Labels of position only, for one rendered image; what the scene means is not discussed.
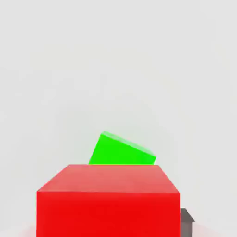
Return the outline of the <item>small green cube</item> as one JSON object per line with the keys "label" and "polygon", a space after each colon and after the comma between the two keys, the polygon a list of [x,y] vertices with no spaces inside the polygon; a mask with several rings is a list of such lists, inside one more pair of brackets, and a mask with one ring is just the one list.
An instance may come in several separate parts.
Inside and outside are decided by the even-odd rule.
{"label": "small green cube", "polygon": [[104,131],[100,134],[89,164],[153,165],[156,156],[150,150]]}

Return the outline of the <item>small red cube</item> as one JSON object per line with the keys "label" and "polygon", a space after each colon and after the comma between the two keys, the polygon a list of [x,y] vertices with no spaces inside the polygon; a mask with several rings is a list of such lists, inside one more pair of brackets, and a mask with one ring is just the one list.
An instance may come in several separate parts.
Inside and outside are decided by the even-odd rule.
{"label": "small red cube", "polygon": [[68,165],[36,201],[36,237],[180,237],[180,194],[157,165]]}

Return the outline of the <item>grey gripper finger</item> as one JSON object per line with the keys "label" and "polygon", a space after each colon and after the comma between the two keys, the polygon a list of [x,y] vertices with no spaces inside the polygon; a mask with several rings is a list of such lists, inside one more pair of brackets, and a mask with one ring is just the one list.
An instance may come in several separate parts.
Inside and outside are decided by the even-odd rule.
{"label": "grey gripper finger", "polygon": [[181,208],[180,237],[222,237],[217,232],[195,222],[186,208]]}

